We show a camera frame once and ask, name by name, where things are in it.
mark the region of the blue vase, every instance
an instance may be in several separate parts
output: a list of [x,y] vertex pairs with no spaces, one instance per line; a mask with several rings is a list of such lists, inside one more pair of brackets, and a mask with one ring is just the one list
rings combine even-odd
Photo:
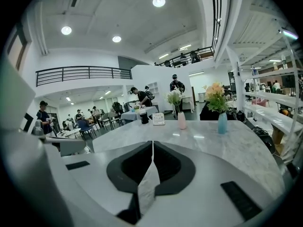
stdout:
[[222,113],[219,115],[218,119],[218,133],[225,134],[227,129],[227,116],[226,113]]

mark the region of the counter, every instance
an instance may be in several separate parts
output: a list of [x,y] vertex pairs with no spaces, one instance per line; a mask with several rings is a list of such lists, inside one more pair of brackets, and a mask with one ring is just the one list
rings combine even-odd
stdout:
[[217,121],[187,121],[180,130],[177,121],[154,126],[134,121],[93,140],[95,152],[158,140],[220,157],[241,170],[275,199],[284,190],[279,168],[261,139],[240,121],[228,121],[225,135],[217,133]]

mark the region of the small sign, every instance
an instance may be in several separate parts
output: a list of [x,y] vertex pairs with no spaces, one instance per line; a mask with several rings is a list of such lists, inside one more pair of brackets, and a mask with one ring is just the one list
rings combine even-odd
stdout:
[[152,123],[153,125],[165,125],[164,113],[153,113]]

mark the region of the backpack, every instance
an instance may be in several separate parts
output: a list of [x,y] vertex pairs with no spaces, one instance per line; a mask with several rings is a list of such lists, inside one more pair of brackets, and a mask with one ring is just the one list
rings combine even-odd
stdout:
[[150,91],[146,91],[145,93],[150,100],[153,100],[155,98],[154,94],[152,94]]

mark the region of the black railing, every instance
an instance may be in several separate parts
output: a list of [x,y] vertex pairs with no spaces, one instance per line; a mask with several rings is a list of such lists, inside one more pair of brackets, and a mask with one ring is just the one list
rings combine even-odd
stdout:
[[36,87],[44,84],[95,78],[132,79],[130,70],[103,66],[67,66],[36,71]]
[[180,67],[186,66],[191,63],[196,63],[208,58],[212,58],[214,56],[214,51],[211,46],[197,49],[195,51],[190,51],[184,53],[182,56],[178,55],[172,59],[166,60],[163,63],[159,64],[159,66],[167,66],[167,67]]
[[215,51],[218,43],[219,31],[221,27],[221,11],[222,11],[222,0],[213,0],[214,9],[214,28],[213,28],[213,41],[212,48]]

